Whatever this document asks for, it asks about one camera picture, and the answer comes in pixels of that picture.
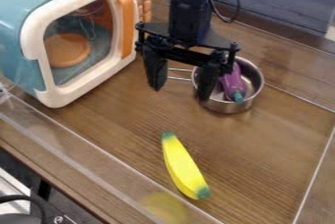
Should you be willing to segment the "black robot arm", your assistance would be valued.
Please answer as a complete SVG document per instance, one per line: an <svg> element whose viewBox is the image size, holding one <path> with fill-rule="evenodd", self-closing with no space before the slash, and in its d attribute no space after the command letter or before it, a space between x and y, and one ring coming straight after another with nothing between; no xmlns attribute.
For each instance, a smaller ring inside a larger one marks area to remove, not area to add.
<svg viewBox="0 0 335 224"><path fill-rule="evenodd" d="M210 28L211 0L168 0L167 22L137 22L135 50L141 54L145 81L158 91L167 80L167 61L198 67L196 98L207 101L218 77L231 73L238 44Z"/></svg>

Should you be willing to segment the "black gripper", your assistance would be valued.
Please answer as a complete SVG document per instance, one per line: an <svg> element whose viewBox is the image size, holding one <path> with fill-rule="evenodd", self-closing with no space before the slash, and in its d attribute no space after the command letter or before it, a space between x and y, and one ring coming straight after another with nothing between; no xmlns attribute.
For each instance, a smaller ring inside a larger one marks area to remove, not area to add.
<svg viewBox="0 0 335 224"><path fill-rule="evenodd" d="M196 96L207 101L219 71L230 70L238 44L210 28L211 0L168 0L167 22L137 22L136 50L141 53L145 81L158 91L167 80L167 61L202 67Z"/></svg>

